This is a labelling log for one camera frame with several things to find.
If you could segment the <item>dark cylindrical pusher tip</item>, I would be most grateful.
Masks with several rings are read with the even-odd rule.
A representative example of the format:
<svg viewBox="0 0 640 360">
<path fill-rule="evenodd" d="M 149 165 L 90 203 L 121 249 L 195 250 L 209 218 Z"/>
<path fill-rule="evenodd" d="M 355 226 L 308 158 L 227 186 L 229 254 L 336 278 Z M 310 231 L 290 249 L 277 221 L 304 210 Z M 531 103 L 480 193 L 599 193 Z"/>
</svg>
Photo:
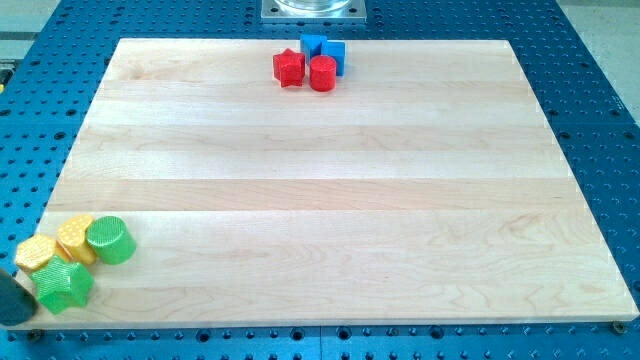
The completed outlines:
<svg viewBox="0 0 640 360">
<path fill-rule="evenodd" d="M 30 320 L 37 309 L 35 298 L 4 269 L 0 281 L 1 324 L 16 326 Z"/>
</svg>

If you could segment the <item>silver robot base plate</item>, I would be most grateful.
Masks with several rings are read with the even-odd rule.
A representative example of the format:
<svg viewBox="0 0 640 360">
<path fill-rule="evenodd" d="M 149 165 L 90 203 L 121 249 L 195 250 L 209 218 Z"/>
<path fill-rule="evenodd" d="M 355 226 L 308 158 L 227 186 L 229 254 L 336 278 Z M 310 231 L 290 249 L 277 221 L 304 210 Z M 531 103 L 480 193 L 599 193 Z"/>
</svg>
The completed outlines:
<svg viewBox="0 0 640 360">
<path fill-rule="evenodd" d="M 263 23 L 365 23 L 365 0 L 258 0 Z"/>
</svg>

